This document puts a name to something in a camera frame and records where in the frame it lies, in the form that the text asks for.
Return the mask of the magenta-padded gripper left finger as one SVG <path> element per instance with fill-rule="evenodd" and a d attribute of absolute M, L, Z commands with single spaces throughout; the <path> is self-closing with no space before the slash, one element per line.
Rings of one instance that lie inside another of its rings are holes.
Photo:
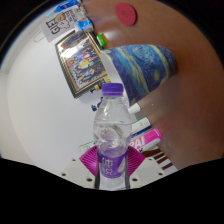
<path fill-rule="evenodd" d="M 98 189 L 100 176 L 96 147 L 90 148 L 78 159 L 72 159 L 61 172 L 61 177 L 84 188 Z"/>

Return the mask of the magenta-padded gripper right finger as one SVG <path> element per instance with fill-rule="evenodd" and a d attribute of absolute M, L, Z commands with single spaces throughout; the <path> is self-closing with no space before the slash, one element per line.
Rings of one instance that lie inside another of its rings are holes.
<path fill-rule="evenodd" d="M 145 157 L 133 147 L 128 148 L 125 184 L 127 189 L 146 186 L 165 173 L 153 157 Z"/>

